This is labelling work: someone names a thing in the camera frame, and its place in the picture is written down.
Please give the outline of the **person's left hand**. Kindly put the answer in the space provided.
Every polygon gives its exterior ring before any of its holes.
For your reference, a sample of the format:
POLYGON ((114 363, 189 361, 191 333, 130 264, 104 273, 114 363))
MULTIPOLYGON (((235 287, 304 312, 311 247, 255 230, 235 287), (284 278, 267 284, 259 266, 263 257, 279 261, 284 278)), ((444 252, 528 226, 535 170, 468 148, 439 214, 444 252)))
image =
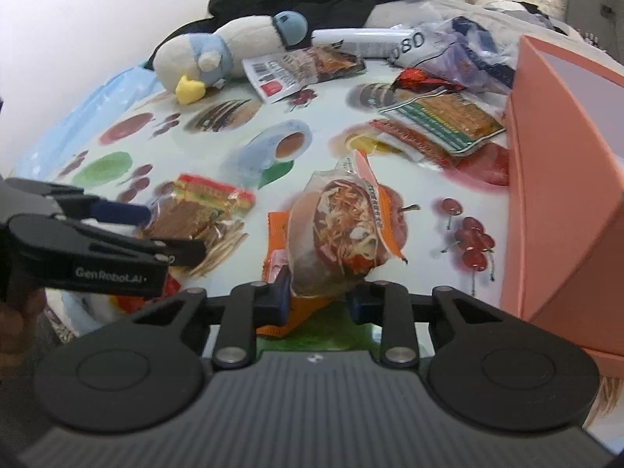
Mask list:
POLYGON ((36 324, 46 307, 43 289, 24 298, 18 310, 1 304, 1 378, 13 377, 28 355, 36 324))

